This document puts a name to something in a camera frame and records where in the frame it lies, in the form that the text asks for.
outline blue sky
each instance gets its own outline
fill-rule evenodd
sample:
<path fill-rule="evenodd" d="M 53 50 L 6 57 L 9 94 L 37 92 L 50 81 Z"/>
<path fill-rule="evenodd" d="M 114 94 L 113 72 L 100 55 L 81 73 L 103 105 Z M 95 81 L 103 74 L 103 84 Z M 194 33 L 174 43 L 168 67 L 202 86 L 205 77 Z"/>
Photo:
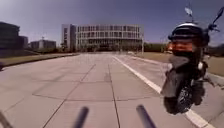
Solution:
<path fill-rule="evenodd" d="M 148 42 L 168 41 L 172 29 L 187 20 L 184 7 L 191 1 L 195 19 L 206 26 L 223 0 L 1 0 L 0 21 L 21 26 L 20 35 L 30 41 L 61 41 L 61 24 L 139 24 Z M 224 43 L 224 16 L 218 21 L 221 33 L 212 33 L 212 43 Z"/>

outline bush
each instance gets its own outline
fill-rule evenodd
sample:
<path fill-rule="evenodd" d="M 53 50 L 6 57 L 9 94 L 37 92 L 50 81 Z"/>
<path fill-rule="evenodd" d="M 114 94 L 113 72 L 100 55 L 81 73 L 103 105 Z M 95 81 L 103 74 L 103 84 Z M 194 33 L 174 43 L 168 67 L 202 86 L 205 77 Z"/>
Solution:
<path fill-rule="evenodd" d="M 57 49 L 56 48 L 42 48 L 42 49 L 39 49 L 37 52 L 43 53 L 43 54 L 46 54 L 46 53 L 56 53 Z"/>
<path fill-rule="evenodd" d="M 164 52 L 166 49 L 166 44 L 144 44 L 145 52 Z"/>

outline motorcycle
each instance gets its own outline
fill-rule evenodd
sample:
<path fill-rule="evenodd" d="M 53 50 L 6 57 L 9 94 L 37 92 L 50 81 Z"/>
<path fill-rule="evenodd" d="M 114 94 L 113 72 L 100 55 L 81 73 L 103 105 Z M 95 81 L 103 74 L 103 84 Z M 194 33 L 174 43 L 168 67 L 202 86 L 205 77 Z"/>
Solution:
<path fill-rule="evenodd" d="M 3 63 L 0 62 L 0 71 L 3 69 Z"/>
<path fill-rule="evenodd" d="M 215 20 L 206 29 L 194 20 L 192 11 L 185 8 L 192 21 L 177 26 L 168 37 L 168 51 L 172 52 L 169 61 L 172 68 L 166 72 L 161 94 L 164 105 L 170 113 L 184 113 L 192 106 L 193 86 L 202 80 L 208 68 L 204 61 L 205 49 L 210 41 L 209 32 L 216 29 L 216 21 L 222 16 L 222 7 Z"/>

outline white building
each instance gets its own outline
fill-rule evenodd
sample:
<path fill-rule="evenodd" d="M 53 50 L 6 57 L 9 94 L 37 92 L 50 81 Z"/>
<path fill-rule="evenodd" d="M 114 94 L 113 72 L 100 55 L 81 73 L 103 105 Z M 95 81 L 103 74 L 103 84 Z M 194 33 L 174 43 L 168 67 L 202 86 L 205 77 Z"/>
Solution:
<path fill-rule="evenodd" d="M 137 25 L 62 25 L 62 44 L 73 51 L 91 47 L 122 49 L 142 44 L 143 32 Z"/>

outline building facade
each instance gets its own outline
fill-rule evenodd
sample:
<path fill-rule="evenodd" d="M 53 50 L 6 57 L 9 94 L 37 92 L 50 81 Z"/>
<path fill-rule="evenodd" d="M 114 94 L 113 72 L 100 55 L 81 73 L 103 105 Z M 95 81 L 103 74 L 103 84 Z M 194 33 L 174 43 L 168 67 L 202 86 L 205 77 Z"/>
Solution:
<path fill-rule="evenodd" d="M 0 49 L 17 49 L 19 27 L 13 24 L 0 22 Z"/>
<path fill-rule="evenodd" d="M 137 25 L 62 25 L 62 44 L 76 51 L 128 50 L 142 41 L 143 31 Z"/>
<path fill-rule="evenodd" d="M 34 51 L 42 49 L 56 49 L 56 42 L 51 40 L 39 40 L 30 42 L 30 47 Z"/>

